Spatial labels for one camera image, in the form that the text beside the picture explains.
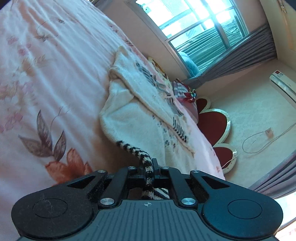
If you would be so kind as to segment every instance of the electrical outlet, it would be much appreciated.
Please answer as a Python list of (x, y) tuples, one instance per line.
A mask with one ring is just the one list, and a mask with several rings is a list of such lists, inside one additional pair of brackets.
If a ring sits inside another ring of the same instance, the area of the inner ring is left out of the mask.
[(274, 132), (272, 131), (271, 127), (269, 127), (266, 131), (265, 134), (267, 135), (268, 138), (272, 138), (274, 135)]

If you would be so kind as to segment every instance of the white cable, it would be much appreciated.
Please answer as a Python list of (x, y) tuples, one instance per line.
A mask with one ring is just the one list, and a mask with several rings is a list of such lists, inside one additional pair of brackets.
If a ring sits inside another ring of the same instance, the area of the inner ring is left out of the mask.
[(225, 163), (225, 164), (222, 166), (222, 168), (225, 167), (229, 162), (231, 162), (231, 161), (234, 160), (235, 158), (238, 158), (238, 157), (239, 157), (241, 154), (243, 154), (243, 153), (256, 154), (256, 153), (261, 152), (263, 149), (265, 149), (267, 146), (269, 146), (272, 142), (276, 141), (278, 138), (280, 138), (281, 136), (285, 135), (285, 134), (286, 134), (289, 130), (291, 130), (295, 125), (296, 125), (296, 122), (295, 122), (293, 125), (291, 125), (287, 130), (285, 130), (283, 133), (281, 133), (279, 136), (277, 136), (277, 137), (274, 138), (273, 140), (269, 141), (269, 142), (268, 142), (267, 144), (265, 144), (265, 145), (264, 145), (259, 151), (256, 151), (256, 152), (247, 152), (247, 151), (245, 151), (245, 150), (244, 150), (244, 143), (246, 142), (246, 140), (250, 139), (251, 137), (253, 137), (253, 136), (255, 136), (255, 135), (258, 135), (258, 134), (261, 134), (261, 135), (262, 135), (265, 131), (258, 132), (258, 133), (254, 134), (254, 135), (251, 135), (250, 137), (248, 137), (247, 139), (245, 139), (244, 142), (242, 143), (242, 150), (243, 150), (243, 151), (242, 151), (240, 154), (238, 154), (236, 157), (232, 158), (232, 159), (229, 160), (227, 163)]

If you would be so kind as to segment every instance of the bed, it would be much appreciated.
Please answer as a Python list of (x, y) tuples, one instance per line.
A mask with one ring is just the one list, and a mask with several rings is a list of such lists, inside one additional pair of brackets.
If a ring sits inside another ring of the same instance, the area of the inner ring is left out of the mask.
[[(21, 197), (98, 169), (138, 166), (138, 158), (106, 137), (99, 120), (118, 48), (126, 48), (158, 83), (163, 80), (86, 0), (8, 2), (0, 10), (0, 46), (0, 240), (16, 240), (10, 212)], [(174, 104), (190, 126), (194, 154), (186, 163), (158, 161), (182, 173), (199, 169), (224, 179), (212, 146), (182, 105)]]

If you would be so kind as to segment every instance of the white wall-mounted air conditioner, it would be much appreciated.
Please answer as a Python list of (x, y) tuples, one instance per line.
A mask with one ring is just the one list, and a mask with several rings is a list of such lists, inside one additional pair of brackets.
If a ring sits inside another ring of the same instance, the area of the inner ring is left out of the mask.
[(296, 108), (296, 83), (279, 70), (270, 76), (270, 80), (272, 86)]

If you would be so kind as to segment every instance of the circular cap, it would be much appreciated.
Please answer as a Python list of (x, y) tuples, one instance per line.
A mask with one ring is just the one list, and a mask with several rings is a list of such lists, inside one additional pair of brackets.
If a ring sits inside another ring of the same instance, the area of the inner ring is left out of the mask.
[(183, 203), (184, 205), (193, 205), (195, 204), (195, 200), (193, 198), (187, 197), (187, 198), (183, 198), (181, 200), (181, 203)]
[(240, 219), (253, 219), (262, 213), (262, 207), (251, 200), (235, 200), (228, 204), (228, 211)]
[(115, 202), (114, 199), (109, 198), (109, 197), (106, 197), (106, 198), (103, 198), (100, 200), (100, 203), (103, 205), (106, 205), (106, 206), (112, 205), (114, 202)]
[(65, 213), (67, 203), (60, 199), (48, 198), (35, 203), (33, 212), (41, 218), (56, 218)]

